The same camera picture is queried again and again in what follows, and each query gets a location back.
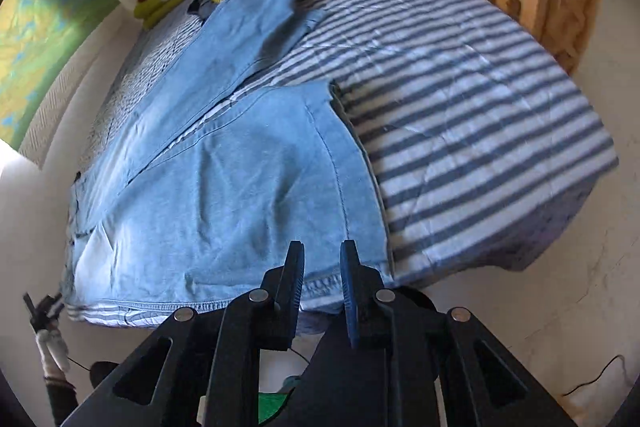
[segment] striped mattress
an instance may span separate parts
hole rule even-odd
[[[187,5],[132,51],[94,124],[85,165],[198,32]],[[335,80],[380,186],[396,282],[426,285],[487,264],[524,269],[617,165],[588,100],[488,1],[305,5],[328,17],[176,141],[258,87]],[[109,303],[68,311],[110,326],[153,326],[168,316]]]

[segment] triangular cutout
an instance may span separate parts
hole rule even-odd
[[[113,393],[137,404],[149,405],[170,347],[170,339],[160,338],[158,343],[138,360],[131,371],[113,386]]]
[[[483,341],[474,342],[474,350],[489,399],[496,409],[527,396],[522,382],[502,363]]]

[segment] silver rivet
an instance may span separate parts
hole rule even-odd
[[[174,319],[178,322],[190,321],[193,318],[193,309],[189,307],[178,308],[174,312]]]
[[[249,292],[249,300],[251,302],[265,302],[269,298],[269,292],[262,288],[256,288]]]
[[[453,320],[457,322],[468,322],[471,318],[471,312],[466,308],[453,308],[451,310],[451,316]]]
[[[383,290],[378,290],[376,292],[376,299],[378,299],[380,302],[393,302],[394,300],[396,300],[396,294],[391,290],[387,290],[386,288],[384,288]]]

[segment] black cable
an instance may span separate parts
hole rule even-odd
[[[297,352],[295,349],[293,349],[293,347],[289,347],[289,349],[292,350],[302,360],[304,360],[307,365],[311,363],[311,361],[307,357],[305,357],[305,355],[303,355],[302,353]]]
[[[584,382],[584,383],[581,383],[581,384],[576,385],[576,386],[575,386],[571,391],[569,391],[568,393],[564,393],[564,394],[563,394],[563,395],[561,395],[561,396],[569,396],[570,394],[573,394],[573,393],[575,393],[576,391],[578,391],[578,389],[580,389],[581,387],[584,387],[584,386],[586,386],[586,385],[591,385],[592,383],[596,383],[598,380],[600,380],[600,377],[601,377],[602,375],[604,375],[604,372],[607,370],[607,367],[609,367],[609,365],[611,365],[611,364],[614,362],[614,360],[616,360],[616,359],[620,359],[620,360],[622,360],[622,371],[623,371],[623,372],[624,372],[624,374],[625,374],[625,383],[628,385],[628,380],[629,380],[629,379],[628,379],[628,376],[626,375],[626,361],[625,361],[625,357],[624,357],[623,355],[616,355],[616,356],[615,356],[615,357],[613,357],[611,360],[609,360],[609,362],[607,362],[607,365],[605,365],[605,366],[604,366],[603,370],[600,372],[600,374],[599,374],[596,378],[594,378],[594,379],[593,379],[593,380],[591,380],[591,381]]]
[[[67,357],[69,360],[71,360],[71,362],[75,363],[76,365],[79,365],[79,367],[82,367],[85,371],[88,371],[88,369],[86,367],[84,367],[84,365],[82,365],[79,362],[76,362],[74,359],[72,359],[71,357]]]

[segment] white floor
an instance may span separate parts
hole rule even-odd
[[[620,167],[598,183],[562,237],[526,271],[475,269],[425,290],[441,311],[457,305],[473,311],[554,395],[596,377],[618,353],[625,355],[632,381],[640,372],[638,70],[640,0],[603,0],[575,82],[613,135]],[[113,347],[96,352],[95,360],[120,361],[146,335],[68,327],[78,333],[88,328],[91,336],[109,335]],[[73,334],[65,331],[68,340]],[[297,338],[294,347],[311,356],[318,339]],[[290,351],[263,353],[261,390],[277,391],[285,377],[300,374],[305,365]],[[84,371],[75,368],[72,379],[81,393],[89,391]],[[616,361],[597,384],[572,396],[582,410],[580,424],[606,425],[626,393]]]

